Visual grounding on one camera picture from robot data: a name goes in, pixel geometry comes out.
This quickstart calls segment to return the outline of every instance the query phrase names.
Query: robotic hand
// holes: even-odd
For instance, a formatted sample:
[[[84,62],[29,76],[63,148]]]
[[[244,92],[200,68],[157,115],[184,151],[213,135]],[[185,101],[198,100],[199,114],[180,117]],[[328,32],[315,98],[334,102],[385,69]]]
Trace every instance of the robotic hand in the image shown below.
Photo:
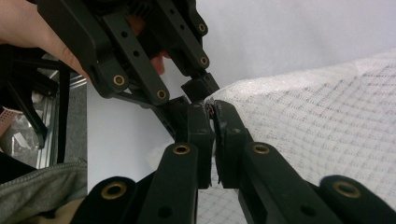
[[[112,177],[98,184],[74,223],[194,223],[197,190],[210,185],[215,137],[219,179],[224,188],[240,189],[249,223],[396,223],[390,207],[360,183],[330,176],[320,187],[307,184],[274,147],[253,142],[232,105],[203,103],[219,86],[206,72],[207,27],[195,0],[39,0],[37,5],[103,97],[152,109],[176,140],[155,174],[138,183]],[[146,23],[139,36],[126,20],[131,14]],[[190,102],[184,96],[169,100],[149,62],[161,50],[191,77],[181,87]]]

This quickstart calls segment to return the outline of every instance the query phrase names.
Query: white netted cloth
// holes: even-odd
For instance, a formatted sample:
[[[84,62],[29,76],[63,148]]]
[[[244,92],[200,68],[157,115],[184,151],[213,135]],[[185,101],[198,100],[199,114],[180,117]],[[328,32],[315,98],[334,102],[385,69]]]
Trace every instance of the white netted cloth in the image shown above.
[[[396,209],[396,49],[238,81],[212,98],[232,103],[254,140],[276,147],[304,179],[345,175]]]

